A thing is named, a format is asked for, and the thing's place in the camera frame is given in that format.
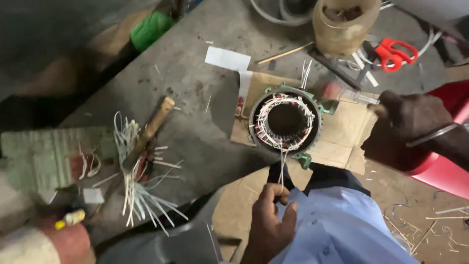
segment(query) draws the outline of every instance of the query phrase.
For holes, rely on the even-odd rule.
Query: scissors handle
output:
[[[408,49],[412,54],[413,58],[407,55],[405,52],[392,48],[392,45],[401,45]],[[399,41],[394,39],[384,38],[381,44],[375,48],[376,53],[381,57],[381,68],[386,72],[394,72],[401,68],[402,61],[406,61],[408,64],[414,63],[418,58],[418,50],[405,41]],[[387,63],[392,61],[393,67],[388,67]]]

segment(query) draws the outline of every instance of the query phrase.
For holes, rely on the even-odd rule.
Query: wooden hammer handle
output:
[[[134,149],[130,154],[125,158],[124,162],[122,163],[123,169],[127,171],[132,171],[135,163],[137,162],[138,158],[142,154],[146,144],[151,140],[152,137],[155,136],[156,131],[159,129],[165,117],[168,115],[169,112],[174,107],[174,101],[170,97],[166,97],[163,103],[161,104],[161,108],[158,110],[158,113],[153,117],[151,122],[146,126],[145,131],[140,135],[138,142],[135,144]]]
[[[151,122],[146,126],[145,131],[140,136],[140,140],[145,140],[146,143],[150,141],[173,108],[174,100],[171,99],[171,97],[166,97],[158,113],[156,113]]]

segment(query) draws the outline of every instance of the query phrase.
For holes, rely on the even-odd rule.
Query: man's left hand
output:
[[[285,210],[282,222],[277,218],[274,199],[288,203],[290,192],[280,184],[268,183],[252,206],[252,224],[249,241],[241,264],[268,263],[278,255],[295,236],[298,204],[291,203]]]

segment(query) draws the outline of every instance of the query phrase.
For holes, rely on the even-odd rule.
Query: green fabric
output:
[[[160,12],[153,12],[130,32],[135,49],[142,53],[174,25],[174,21]]]

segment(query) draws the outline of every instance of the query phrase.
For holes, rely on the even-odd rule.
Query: cardboard box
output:
[[[252,71],[240,72],[240,90],[231,141],[256,146],[249,139],[248,131],[248,117],[252,106],[265,93],[266,88],[273,89],[282,83],[298,87],[300,80]],[[363,94],[378,98],[377,94]],[[377,116],[365,104],[340,98],[335,114],[324,113],[323,119],[322,132],[315,145],[307,151],[312,161],[364,174],[366,161],[360,146],[370,136]]]

